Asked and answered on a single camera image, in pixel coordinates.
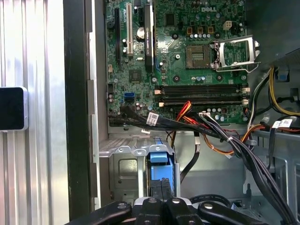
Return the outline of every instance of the white wire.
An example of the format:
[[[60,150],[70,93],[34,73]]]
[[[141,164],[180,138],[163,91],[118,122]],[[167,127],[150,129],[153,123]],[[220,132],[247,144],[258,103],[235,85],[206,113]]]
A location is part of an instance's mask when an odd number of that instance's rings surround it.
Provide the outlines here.
[[[252,107],[251,107],[251,117],[247,126],[247,130],[249,130],[252,126],[252,119],[254,117],[254,107],[255,107],[255,102],[253,101],[255,96],[257,95],[257,90],[259,89],[259,87],[262,85],[262,83],[268,78],[268,76],[270,75],[271,69],[268,70],[266,76],[262,79],[262,81],[257,85],[257,87],[255,88],[254,92],[253,92],[253,98],[252,98]]]

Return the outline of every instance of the ram slot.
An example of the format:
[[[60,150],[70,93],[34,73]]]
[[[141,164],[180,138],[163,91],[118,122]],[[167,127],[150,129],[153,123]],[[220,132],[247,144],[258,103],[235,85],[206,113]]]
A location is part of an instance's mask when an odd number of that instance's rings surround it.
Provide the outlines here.
[[[186,95],[187,91],[194,94],[234,94],[243,92],[241,85],[189,85],[189,86],[157,86],[155,95]]]
[[[242,96],[219,97],[168,97],[162,98],[159,107],[184,105],[191,101],[193,105],[247,105],[248,100]]]
[[[120,36],[120,9],[114,9],[114,22],[115,22],[115,29],[116,29],[116,61],[121,66],[121,36]]]
[[[126,3],[127,55],[133,56],[132,5]]]

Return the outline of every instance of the white label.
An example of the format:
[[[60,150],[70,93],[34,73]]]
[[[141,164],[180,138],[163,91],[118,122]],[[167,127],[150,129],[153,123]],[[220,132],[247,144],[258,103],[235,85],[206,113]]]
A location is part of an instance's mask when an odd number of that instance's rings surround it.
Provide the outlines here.
[[[148,130],[148,129],[142,129],[142,133],[144,133],[144,134],[150,134],[151,132],[150,132],[150,130]]]
[[[274,124],[273,124],[273,126],[272,126],[272,128],[278,128],[279,127],[279,125],[280,125],[280,122],[281,121],[276,121]]]
[[[231,159],[233,156],[232,155],[225,155],[227,158]]]
[[[150,112],[146,123],[150,126],[155,126],[156,122],[158,121],[158,117],[159,117],[158,114]]]
[[[290,125],[292,124],[292,122],[293,122],[292,119],[285,119],[285,120],[282,120],[282,121],[280,122],[279,127],[280,127],[280,128],[289,128]]]
[[[272,128],[289,128],[292,124],[293,120],[292,119],[285,119],[282,121],[276,121]]]

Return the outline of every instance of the blue sata port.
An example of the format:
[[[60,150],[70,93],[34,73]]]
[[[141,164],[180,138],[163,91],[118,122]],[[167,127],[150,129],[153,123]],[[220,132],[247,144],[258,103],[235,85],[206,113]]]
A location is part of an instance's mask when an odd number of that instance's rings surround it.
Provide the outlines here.
[[[135,93],[134,92],[127,92],[124,94],[124,100],[126,102],[133,102],[135,100]]]

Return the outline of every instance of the pci slot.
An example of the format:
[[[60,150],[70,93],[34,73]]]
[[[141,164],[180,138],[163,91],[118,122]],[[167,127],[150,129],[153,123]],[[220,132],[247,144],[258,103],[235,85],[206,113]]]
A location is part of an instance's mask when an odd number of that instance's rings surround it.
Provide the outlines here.
[[[132,5],[126,3],[127,55],[133,56]]]
[[[148,73],[153,73],[154,50],[153,50],[153,26],[154,15],[152,5],[145,5],[145,67]]]
[[[116,61],[121,66],[121,36],[120,36],[120,9],[114,9],[114,22],[115,22],[115,29],[116,29]]]
[[[184,105],[191,101],[193,105],[247,105],[248,100],[242,96],[219,97],[168,97],[162,98],[159,107]]]
[[[243,85],[226,84],[226,85],[182,85],[182,86],[157,86],[155,88],[155,95],[186,95],[193,94],[238,94],[249,91]]]

